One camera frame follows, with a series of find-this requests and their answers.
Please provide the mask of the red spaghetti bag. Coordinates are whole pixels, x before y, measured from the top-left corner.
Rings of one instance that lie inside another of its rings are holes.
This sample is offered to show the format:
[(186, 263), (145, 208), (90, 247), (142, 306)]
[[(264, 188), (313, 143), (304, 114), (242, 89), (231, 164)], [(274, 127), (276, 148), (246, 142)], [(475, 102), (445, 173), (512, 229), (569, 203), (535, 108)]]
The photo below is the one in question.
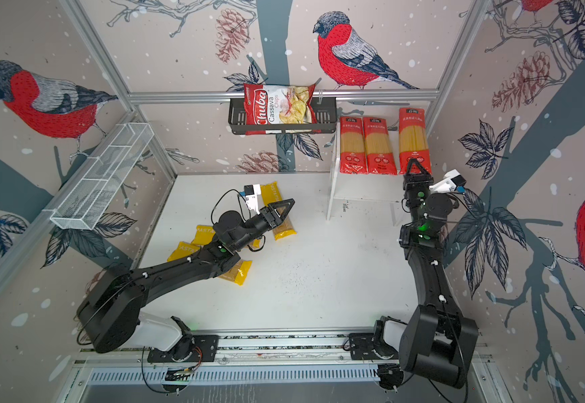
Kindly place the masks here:
[(341, 117), (340, 173), (365, 175), (366, 152), (361, 118)]
[(375, 117), (364, 117), (363, 132), (367, 172), (396, 176), (398, 170), (394, 161), (387, 121)]
[(399, 173), (404, 175), (409, 158), (419, 159), (432, 173), (424, 110), (404, 107), (399, 109), (398, 116)]

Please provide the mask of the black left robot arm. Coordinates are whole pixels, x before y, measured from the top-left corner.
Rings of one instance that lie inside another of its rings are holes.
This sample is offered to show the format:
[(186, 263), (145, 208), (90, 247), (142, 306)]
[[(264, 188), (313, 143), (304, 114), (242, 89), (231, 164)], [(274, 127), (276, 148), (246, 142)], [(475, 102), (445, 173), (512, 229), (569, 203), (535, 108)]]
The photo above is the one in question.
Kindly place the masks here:
[(89, 342), (99, 354), (119, 349), (141, 329), (141, 309), (193, 282), (216, 278), (240, 260), (239, 251), (280, 227), (294, 199), (270, 203), (247, 220), (227, 211), (213, 222), (210, 243), (184, 258), (144, 269), (122, 265), (106, 270), (77, 310)]

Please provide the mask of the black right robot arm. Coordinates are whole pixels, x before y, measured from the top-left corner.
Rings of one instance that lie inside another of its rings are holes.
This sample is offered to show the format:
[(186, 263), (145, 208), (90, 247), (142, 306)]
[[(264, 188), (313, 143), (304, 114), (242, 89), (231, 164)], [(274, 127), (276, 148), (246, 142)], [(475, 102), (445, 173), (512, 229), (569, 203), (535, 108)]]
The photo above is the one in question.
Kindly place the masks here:
[(388, 316), (377, 320), (372, 351), (380, 359), (398, 359), (396, 369), (380, 375), (391, 389), (403, 384), (405, 374), (461, 389), (479, 332), (451, 293), (440, 230), (458, 207), (455, 195), (462, 193), (465, 179), (453, 170), (435, 181), (415, 158), (409, 159), (403, 178), (411, 220), (401, 226), (398, 243), (413, 273), (418, 305), (408, 321)]

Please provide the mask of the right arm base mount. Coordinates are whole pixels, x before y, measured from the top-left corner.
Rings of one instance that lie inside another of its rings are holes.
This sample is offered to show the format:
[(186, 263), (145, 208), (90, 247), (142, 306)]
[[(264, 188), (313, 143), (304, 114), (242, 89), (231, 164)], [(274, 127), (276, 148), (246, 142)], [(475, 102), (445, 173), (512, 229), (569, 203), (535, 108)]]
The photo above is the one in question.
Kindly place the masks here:
[(398, 361), (403, 368), (408, 362), (417, 321), (409, 322), (389, 316), (376, 320), (373, 332), (352, 332), (343, 345), (352, 360)]

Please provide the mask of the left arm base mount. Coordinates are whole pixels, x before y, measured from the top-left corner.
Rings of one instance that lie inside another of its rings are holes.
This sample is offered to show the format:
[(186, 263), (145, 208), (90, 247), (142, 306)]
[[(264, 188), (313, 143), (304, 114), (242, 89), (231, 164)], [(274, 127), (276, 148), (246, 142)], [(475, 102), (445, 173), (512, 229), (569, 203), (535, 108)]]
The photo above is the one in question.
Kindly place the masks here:
[(178, 317), (172, 316), (168, 322), (178, 329), (179, 339), (169, 349), (152, 347), (147, 361), (151, 364), (171, 363), (212, 363), (218, 351), (220, 336), (213, 334), (197, 335)]

